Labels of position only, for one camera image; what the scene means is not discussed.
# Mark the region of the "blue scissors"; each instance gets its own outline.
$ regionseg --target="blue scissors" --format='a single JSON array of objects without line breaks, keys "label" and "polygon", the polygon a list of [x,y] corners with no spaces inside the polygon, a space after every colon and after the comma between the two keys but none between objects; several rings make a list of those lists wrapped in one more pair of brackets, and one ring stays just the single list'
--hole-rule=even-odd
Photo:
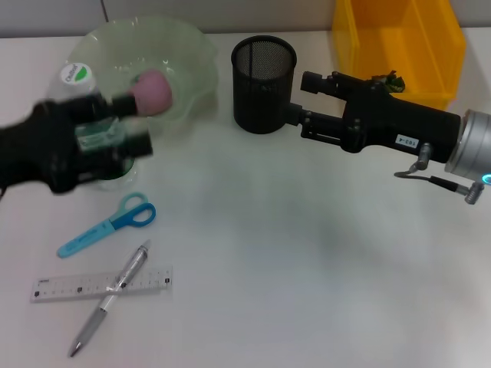
[{"label": "blue scissors", "polygon": [[[142,202],[130,209],[127,209],[126,204],[132,198],[139,198]],[[150,217],[144,221],[135,221],[134,217],[145,210],[149,210],[151,212]],[[57,251],[58,257],[70,257],[89,245],[98,242],[102,238],[111,235],[113,232],[123,228],[124,226],[129,225],[134,226],[135,228],[146,226],[153,221],[156,213],[157,211],[155,210],[155,207],[148,202],[146,195],[139,192],[131,193],[121,199],[120,206],[114,215],[112,215],[110,218],[106,218],[100,224],[95,225],[84,234],[79,235],[74,240],[69,241],[67,244],[60,247]]]}]

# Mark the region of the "white table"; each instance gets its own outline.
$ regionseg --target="white table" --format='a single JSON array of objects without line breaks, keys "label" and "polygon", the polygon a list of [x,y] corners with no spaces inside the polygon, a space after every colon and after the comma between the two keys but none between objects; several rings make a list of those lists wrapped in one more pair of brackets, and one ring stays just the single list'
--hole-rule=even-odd
[{"label": "white table", "polygon": [[[491,246],[487,189],[474,207],[395,179],[414,157],[351,155],[299,128],[256,136],[232,118],[229,56],[248,34],[215,34],[219,89],[184,133],[154,140],[134,187],[40,184],[0,202],[0,357],[5,367],[488,367]],[[341,114],[299,90],[303,71],[334,70],[327,32],[285,33],[298,54],[292,100]],[[459,100],[491,113],[491,29],[466,30]],[[26,114],[79,38],[0,40],[0,124]],[[377,174],[370,165],[379,166]],[[443,167],[430,165],[429,174]],[[57,248],[132,189],[156,221],[61,260]],[[171,264],[170,293],[121,298],[75,359],[68,347],[97,301],[29,304],[41,276],[115,271],[146,239]]]}]

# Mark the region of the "ruler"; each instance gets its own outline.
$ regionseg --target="ruler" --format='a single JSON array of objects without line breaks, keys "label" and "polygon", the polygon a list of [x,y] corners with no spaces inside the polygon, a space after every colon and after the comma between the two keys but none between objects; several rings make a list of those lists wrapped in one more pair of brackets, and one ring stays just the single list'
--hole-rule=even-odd
[{"label": "ruler", "polygon": [[159,292],[172,284],[172,268],[143,268],[122,291],[107,291],[118,272],[81,274],[57,278],[39,278],[32,285],[31,303],[102,298],[107,295],[126,295]]}]

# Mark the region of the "pink ball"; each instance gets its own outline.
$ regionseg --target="pink ball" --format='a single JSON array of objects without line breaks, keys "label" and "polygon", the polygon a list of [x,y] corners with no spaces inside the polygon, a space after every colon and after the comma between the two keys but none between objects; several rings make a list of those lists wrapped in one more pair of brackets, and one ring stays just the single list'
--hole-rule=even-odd
[{"label": "pink ball", "polygon": [[164,75],[150,69],[143,72],[138,82],[130,88],[137,102],[138,115],[151,117],[172,106],[172,91]]}]

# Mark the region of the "black mesh pen holder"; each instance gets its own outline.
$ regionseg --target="black mesh pen holder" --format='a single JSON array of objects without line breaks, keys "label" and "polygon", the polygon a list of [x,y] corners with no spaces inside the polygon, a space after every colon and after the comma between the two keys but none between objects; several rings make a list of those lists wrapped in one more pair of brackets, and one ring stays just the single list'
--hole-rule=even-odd
[{"label": "black mesh pen holder", "polygon": [[281,38],[255,36],[232,52],[233,116],[250,133],[266,134],[285,125],[297,55]]}]

